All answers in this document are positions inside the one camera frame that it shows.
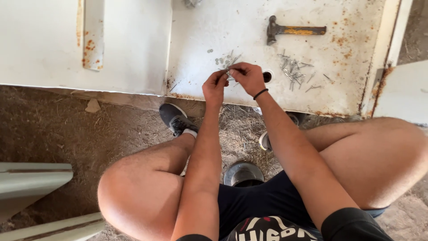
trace person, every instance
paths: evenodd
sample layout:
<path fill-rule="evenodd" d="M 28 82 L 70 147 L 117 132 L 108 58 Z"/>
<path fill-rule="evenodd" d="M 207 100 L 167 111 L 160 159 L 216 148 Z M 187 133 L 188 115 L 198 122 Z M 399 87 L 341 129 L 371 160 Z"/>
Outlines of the person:
<path fill-rule="evenodd" d="M 176 138 L 103 174 L 98 201 L 106 221 L 142 241 L 391 240 L 373 218 L 427 172 L 424 133 L 386 117 L 299 130 L 266 90 L 259 66 L 238 63 L 230 74 L 261 108 L 268 135 L 260 143 L 284 171 L 253 187 L 219 184 L 228 76 L 218 71 L 202 87 L 200 129 L 163 104 L 159 113 Z"/>

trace hammer head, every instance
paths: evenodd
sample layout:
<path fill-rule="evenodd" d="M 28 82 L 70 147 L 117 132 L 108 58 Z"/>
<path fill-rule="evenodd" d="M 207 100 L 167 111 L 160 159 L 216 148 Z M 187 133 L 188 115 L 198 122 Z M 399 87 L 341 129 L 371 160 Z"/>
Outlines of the hammer head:
<path fill-rule="evenodd" d="M 276 24 L 276 16 L 271 16 L 269 18 L 269 25 L 267 27 L 267 45 L 271 46 L 276 43 L 276 34 L 278 32 L 278 25 Z"/>

